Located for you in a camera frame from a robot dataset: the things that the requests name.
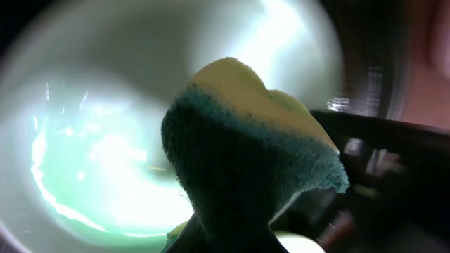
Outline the pale green plate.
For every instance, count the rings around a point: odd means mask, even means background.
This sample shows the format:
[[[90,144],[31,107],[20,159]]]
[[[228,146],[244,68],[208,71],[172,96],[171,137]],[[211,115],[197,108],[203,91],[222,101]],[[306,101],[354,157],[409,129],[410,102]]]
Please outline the pale green plate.
[[[303,235],[287,231],[275,231],[274,234],[289,253],[326,253],[317,242]]]
[[[342,87],[317,1],[60,1],[1,66],[1,234],[20,252],[160,252],[193,212],[160,125],[231,56],[323,110]]]

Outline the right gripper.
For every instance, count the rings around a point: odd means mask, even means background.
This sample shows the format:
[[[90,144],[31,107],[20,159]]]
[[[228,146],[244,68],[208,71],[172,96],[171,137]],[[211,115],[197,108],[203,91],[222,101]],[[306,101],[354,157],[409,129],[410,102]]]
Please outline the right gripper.
[[[449,132],[314,112],[341,151],[350,186],[301,195],[275,223],[326,252],[448,252]]]

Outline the round black tray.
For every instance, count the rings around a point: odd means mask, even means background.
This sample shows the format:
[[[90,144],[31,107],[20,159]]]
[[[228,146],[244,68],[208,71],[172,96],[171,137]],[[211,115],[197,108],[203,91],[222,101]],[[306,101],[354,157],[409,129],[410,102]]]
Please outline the round black tray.
[[[342,48],[345,82],[328,109],[398,120],[409,80],[411,28],[402,0],[321,0]]]

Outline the pale green plate front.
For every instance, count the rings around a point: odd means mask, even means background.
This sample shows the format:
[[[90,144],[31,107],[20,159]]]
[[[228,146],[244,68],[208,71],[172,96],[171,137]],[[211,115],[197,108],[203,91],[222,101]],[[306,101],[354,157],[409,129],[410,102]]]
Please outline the pale green plate front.
[[[303,235],[287,231],[275,231],[274,234],[289,253],[326,253],[317,242]]]

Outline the green yellow sponge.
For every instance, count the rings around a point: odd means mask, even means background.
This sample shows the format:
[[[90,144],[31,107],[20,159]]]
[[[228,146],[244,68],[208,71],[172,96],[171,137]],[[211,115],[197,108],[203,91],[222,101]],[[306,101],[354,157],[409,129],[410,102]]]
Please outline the green yellow sponge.
[[[270,225],[295,198],[349,185],[338,148],[308,109],[235,58],[191,77],[161,135],[194,210],[169,233],[167,252],[283,252]]]

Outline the white plate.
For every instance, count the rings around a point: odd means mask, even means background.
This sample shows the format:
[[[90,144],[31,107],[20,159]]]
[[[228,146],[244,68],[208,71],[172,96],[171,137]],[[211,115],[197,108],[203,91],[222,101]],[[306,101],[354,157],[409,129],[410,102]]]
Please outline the white plate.
[[[428,53],[431,65],[449,80],[449,0],[435,2],[429,31]]]

